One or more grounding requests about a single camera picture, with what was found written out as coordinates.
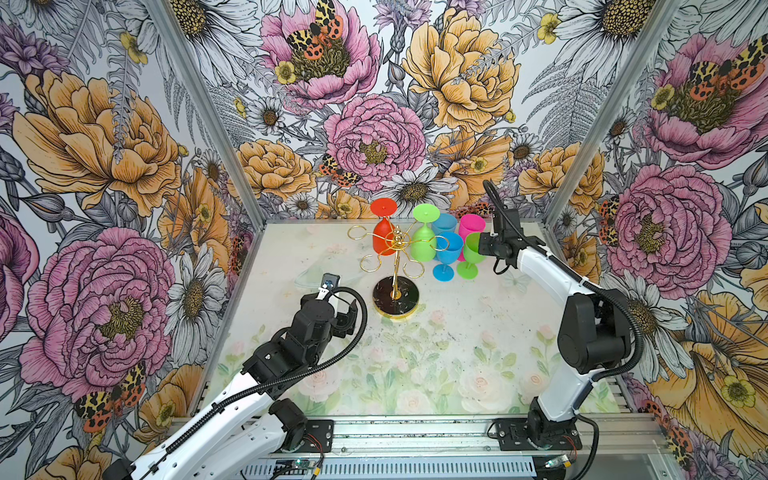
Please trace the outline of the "pink wine glass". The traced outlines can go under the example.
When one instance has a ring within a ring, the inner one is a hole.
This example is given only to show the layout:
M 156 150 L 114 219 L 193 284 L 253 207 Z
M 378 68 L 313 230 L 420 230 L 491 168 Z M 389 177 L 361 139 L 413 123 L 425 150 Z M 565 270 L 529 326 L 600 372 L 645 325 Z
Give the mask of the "pink wine glass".
M 486 220 L 477 214 L 466 214 L 459 220 L 459 236 L 467 243 L 470 238 L 470 249 L 476 253 L 479 245 L 479 235 L 484 232 Z

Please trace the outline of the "green wine glass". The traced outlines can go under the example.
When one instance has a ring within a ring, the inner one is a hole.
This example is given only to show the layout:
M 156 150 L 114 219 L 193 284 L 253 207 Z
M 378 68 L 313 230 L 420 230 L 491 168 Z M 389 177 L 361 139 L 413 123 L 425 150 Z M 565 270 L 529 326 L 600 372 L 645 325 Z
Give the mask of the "green wine glass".
M 464 260 L 459 262 L 456 272 L 465 280 L 472 280 L 477 277 L 477 265 L 484 260 L 484 256 L 479 253 L 480 239 L 481 233 L 474 232 L 469 234 L 464 240 Z
M 413 217 L 421 223 L 411 237 L 411 258 L 417 262 L 432 261 L 437 253 L 437 238 L 431 225 L 439 219 L 440 210 L 433 204 L 424 203 L 417 205 L 413 210 Z

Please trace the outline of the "light blue wine glass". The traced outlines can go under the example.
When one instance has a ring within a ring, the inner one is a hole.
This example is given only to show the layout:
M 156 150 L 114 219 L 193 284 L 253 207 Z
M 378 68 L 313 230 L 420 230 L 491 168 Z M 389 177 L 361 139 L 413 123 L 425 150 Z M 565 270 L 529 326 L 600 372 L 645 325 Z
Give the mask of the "light blue wine glass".
M 441 213 L 438 219 L 431 224 L 431 228 L 436 235 L 455 232 L 457 226 L 457 218 L 450 213 Z

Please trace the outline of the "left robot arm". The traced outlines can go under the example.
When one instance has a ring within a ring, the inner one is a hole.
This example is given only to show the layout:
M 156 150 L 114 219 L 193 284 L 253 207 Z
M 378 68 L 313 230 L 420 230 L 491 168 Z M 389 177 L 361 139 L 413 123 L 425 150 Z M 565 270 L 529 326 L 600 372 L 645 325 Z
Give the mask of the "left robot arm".
M 150 453 L 115 461 L 103 478 L 227 479 L 273 453 L 325 455 L 331 422 L 309 420 L 284 394 L 350 354 L 367 323 L 366 302 L 352 288 L 304 296 L 291 325 L 259 346 L 209 405 Z

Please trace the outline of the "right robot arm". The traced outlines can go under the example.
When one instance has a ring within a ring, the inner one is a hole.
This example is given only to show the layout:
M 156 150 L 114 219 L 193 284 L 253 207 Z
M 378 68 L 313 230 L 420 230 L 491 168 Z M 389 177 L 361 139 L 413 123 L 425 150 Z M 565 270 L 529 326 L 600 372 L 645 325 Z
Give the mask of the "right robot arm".
M 514 268 L 529 276 L 562 308 L 556 343 L 564 365 L 549 386 L 531 401 L 523 431 L 499 427 L 497 437 L 522 437 L 543 449 L 576 432 L 580 408 L 594 385 L 632 370 L 645 351 L 645 340 L 617 289 L 606 289 L 578 274 L 539 238 L 524 233 L 518 211 L 505 206 L 496 186 L 486 180 L 493 230 L 480 236 L 478 251 L 494 259 L 493 272 Z

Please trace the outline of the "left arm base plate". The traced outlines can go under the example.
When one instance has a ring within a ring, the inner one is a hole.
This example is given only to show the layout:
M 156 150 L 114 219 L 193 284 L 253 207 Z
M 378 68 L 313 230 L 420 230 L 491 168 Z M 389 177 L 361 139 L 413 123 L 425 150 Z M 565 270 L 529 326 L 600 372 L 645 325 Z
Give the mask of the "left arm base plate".
M 330 419 L 310 419 L 288 430 L 281 453 L 326 454 L 332 451 L 335 422 Z

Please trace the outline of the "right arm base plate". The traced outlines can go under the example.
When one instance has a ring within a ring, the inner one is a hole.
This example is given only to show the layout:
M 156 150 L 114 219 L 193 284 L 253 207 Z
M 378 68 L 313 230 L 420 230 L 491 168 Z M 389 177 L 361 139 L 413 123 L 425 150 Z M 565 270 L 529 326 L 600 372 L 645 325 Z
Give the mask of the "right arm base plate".
M 583 443 L 573 421 L 529 421 L 500 418 L 492 422 L 487 435 L 501 451 L 579 451 Z

